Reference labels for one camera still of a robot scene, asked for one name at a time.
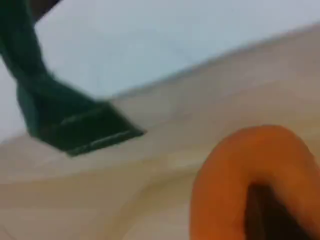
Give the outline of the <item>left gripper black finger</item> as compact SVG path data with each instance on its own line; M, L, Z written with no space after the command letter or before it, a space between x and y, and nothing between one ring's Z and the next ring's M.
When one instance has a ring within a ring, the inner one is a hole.
M61 0L30 0L30 11L32 20L36 23Z

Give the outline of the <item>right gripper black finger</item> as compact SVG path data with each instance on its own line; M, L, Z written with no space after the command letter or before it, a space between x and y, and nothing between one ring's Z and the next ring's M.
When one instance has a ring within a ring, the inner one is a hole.
M248 187L244 232L246 240L310 240L312 237L276 199L267 185Z

